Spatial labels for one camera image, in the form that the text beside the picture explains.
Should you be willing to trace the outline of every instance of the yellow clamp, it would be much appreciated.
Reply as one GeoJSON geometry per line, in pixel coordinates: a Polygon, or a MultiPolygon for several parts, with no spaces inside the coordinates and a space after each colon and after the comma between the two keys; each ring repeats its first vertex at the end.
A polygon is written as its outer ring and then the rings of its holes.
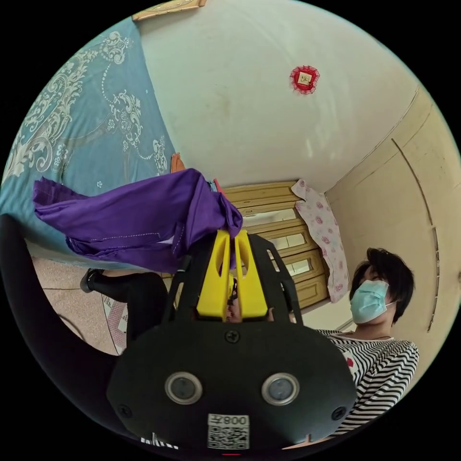
{"type": "MultiPolygon", "coordinates": [[[[242,319],[264,317],[267,314],[267,304],[247,231],[241,230],[234,242],[237,260],[237,290],[242,319]],[[242,263],[246,267],[245,277],[243,276],[242,263]]],[[[218,317],[223,321],[226,319],[227,301],[233,288],[233,277],[229,269],[230,261],[231,240],[229,233],[219,230],[197,304],[197,312],[200,316],[218,317]]]]}

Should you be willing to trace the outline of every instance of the black shoe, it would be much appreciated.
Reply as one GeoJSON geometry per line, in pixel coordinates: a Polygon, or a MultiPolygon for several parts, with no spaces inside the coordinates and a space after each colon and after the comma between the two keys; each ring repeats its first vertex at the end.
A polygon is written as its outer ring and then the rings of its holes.
{"type": "Polygon", "coordinates": [[[92,286],[92,279],[96,274],[102,274],[101,269],[88,269],[85,272],[85,275],[82,277],[80,280],[80,289],[84,291],[85,293],[91,293],[93,291],[92,286]]]}

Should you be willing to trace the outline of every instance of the screw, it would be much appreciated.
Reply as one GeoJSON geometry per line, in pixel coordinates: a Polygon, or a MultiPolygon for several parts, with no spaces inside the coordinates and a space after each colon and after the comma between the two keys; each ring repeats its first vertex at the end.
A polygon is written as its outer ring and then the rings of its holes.
{"type": "Polygon", "coordinates": [[[346,407],[338,407],[332,414],[331,419],[333,421],[338,421],[346,414],[346,407]]]}
{"type": "Polygon", "coordinates": [[[131,418],[133,416],[131,409],[123,404],[119,405],[119,413],[122,418],[131,418]]]}
{"type": "Polygon", "coordinates": [[[226,331],[224,338],[226,339],[227,342],[230,342],[231,344],[235,344],[236,342],[239,342],[240,333],[235,330],[226,331]]]}

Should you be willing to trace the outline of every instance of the leg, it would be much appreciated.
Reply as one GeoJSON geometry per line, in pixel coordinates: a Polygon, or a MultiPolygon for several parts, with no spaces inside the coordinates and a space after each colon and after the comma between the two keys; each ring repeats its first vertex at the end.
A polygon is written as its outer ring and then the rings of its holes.
{"type": "Polygon", "coordinates": [[[127,294],[127,347],[138,336],[160,324],[167,299],[167,287],[160,275],[153,272],[135,275],[127,294]]]}
{"type": "Polygon", "coordinates": [[[128,300],[128,289],[132,281],[136,280],[136,278],[140,275],[142,274],[133,273],[120,277],[108,277],[106,275],[102,275],[102,271],[99,269],[88,269],[80,282],[80,288],[85,293],[97,291],[98,293],[104,294],[115,301],[126,303],[128,300]]]}
{"type": "Polygon", "coordinates": [[[168,291],[163,279],[154,272],[107,277],[90,269],[84,279],[87,289],[97,291],[120,303],[127,303],[127,345],[139,335],[159,325],[165,310],[168,291]]]}

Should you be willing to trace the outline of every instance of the black hair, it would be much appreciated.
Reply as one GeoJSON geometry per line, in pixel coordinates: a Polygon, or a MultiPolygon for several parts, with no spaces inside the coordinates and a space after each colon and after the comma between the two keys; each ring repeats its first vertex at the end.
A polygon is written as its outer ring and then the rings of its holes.
{"type": "Polygon", "coordinates": [[[383,248],[369,248],[366,252],[366,260],[361,262],[355,270],[352,279],[349,301],[359,288],[366,270],[372,266],[377,277],[386,280],[389,284],[389,293],[393,303],[396,303],[395,315],[392,324],[403,315],[414,291],[414,275],[406,266],[402,258],[383,248]]]}

